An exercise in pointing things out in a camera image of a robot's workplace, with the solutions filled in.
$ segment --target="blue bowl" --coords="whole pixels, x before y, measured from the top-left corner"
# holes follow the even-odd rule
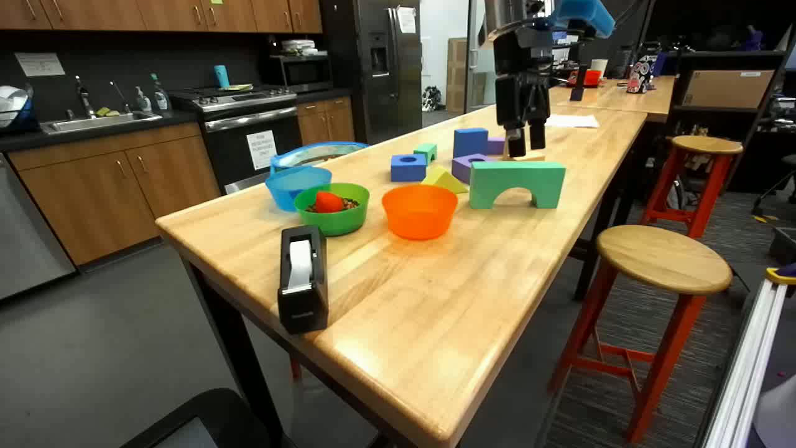
[[[266,186],[277,206],[292,215],[297,211],[294,200],[304,189],[324,186],[324,184],[330,184],[330,171],[322,166],[294,166],[294,169],[274,171],[266,176]]]

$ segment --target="bar stool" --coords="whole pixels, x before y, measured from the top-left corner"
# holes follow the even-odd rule
[[[731,165],[736,159],[736,155],[742,155],[743,148],[738,141],[731,140],[718,140],[718,138],[706,138],[706,134],[679,134],[672,140],[672,153],[666,156],[666,165],[651,189],[649,205],[645,209],[642,221],[651,224],[659,220],[670,220],[670,221],[683,221],[690,227],[690,236],[702,239],[706,221],[712,220],[712,211],[717,206],[717,200],[727,184],[727,176],[731,171]],[[683,209],[670,209],[666,206],[666,197],[670,189],[674,184],[674,180],[679,176],[679,171],[687,166],[690,156],[702,155],[702,156],[712,156],[712,171],[703,183],[698,205],[695,211],[683,211]]]
[[[651,423],[654,408],[670,384],[679,352],[683,349],[696,317],[706,303],[706,296],[723,292],[731,282],[731,271],[727,262],[702,242],[642,224],[625,224],[603,232],[598,236],[598,252],[603,256],[598,280],[549,379],[549,390],[562,385],[569,368],[629,379],[636,405],[626,439],[634,444]],[[616,273],[679,296],[657,353],[609,347],[598,337],[598,318]],[[594,359],[583,353],[589,338],[594,338],[598,347]],[[619,356],[623,365],[609,363],[605,356]],[[645,384],[640,384],[633,368],[634,360],[651,363]]]

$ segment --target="bowl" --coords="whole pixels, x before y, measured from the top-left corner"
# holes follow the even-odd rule
[[[396,236],[426,242],[448,232],[458,197],[434,184],[405,184],[384,195],[380,205]]]
[[[266,176],[266,186],[284,211],[297,211],[297,197],[304,189],[324,186],[330,183],[330,171],[322,166],[294,166]]]
[[[310,206],[315,205],[318,192],[334,192],[343,200],[355,202],[355,206],[334,211],[334,215],[315,215]],[[299,220],[307,227],[318,227],[327,236],[343,236],[359,232],[366,224],[371,192],[359,184],[324,184],[315,189],[307,189],[297,197]]]

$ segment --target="toy block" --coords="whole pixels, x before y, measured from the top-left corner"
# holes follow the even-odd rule
[[[426,155],[427,161],[438,159],[438,145],[420,145],[415,148],[415,155]]]
[[[488,161],[486,155],[465,155],[453,159],[453,176],[470,184],[473,161]]]
[[[480,130],[480,127],[455,130],[453,132],[453,156],[486,155],[488,140],[491,140],[491,132]]]
[[[529,189],[537,209],[554,209],[562,197],[565,165],[557,161],[480,161],[473,165],[470,206],[493,209],[504,189]]]
[[[503,155],[504,140],[491,138],[486,155]]]
[[[390,183],[420,183],[426,180],[426,166],[422,155],[394,155]]]
[[[467,186],[442,166],[427,166],[427,174],[426,174],[422,184],[435,184],[435,186],[448,189],[453,195],[465,195],[467,192]]]

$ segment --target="white wall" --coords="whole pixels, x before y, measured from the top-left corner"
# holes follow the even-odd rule
[[[448,41],[467,38],[467,0],[420,0],[422,89],[446,97]]]

